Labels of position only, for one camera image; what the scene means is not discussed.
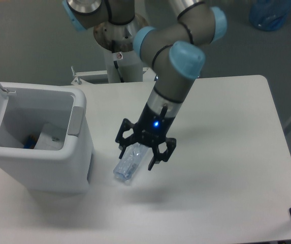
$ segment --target clear plastic bottle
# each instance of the clear plastic bottle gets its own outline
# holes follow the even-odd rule
[[[127,181],[134,174],[148,150],[147,146],[135,143],[126,148],[126,151],[114,169],[116,178]]]

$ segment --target white trash bin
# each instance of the white trash bin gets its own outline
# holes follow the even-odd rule
[[[76,88],[0,83],[0,168],[28,189],[86,192],[93,143],[85,110]],[[23,148],[41,134],[47,149]]]

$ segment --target light blue joint cap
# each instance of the light blue joint cap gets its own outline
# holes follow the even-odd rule
[[[228,22],[224,12],[219,7],[212,7],[215,17],[215,34],[212,42],[222,38],[228,29]]]
[[[139,57],[141,57],[141,46],[144,38],[149,32],[153,31],[154,29],[155,29],[154,27],[146,26],[137,32],[133,41],[133,49]]]
[[[68,6],[68,3],[66,2],[66,0],[63,0],[62,2],[63,7],[66,11],[66,13],[68,14],[75,30],[77,30],[78,32],[83,32],[86,30],[86,28],[83,27],[83,25],[81,25],[81,23],[78,21],[78,19],[74,16],[74,14],[72,13],[70,7]]]
[[[205,63],[205,54],[198,47],[184,41],[177,41],[170,48],[169,59],[172,66],[183,77],[195,80]]]

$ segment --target white table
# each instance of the white table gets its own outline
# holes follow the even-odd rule
[[[28,191],[0,170],[0,243],[291,239],[291,158],[262,76],[197,80],[169,130],[170,160],[149,172],[149,153],[129,185],[113,178],[119,126],[137,121],[153,85],[80,86],[95,146],[88,193]]]

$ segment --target blue water jug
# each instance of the blue water jug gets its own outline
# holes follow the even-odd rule
[[[280,29],[291,10],[291,0],[257,0],[252,5],[249,21],[264,31]]]

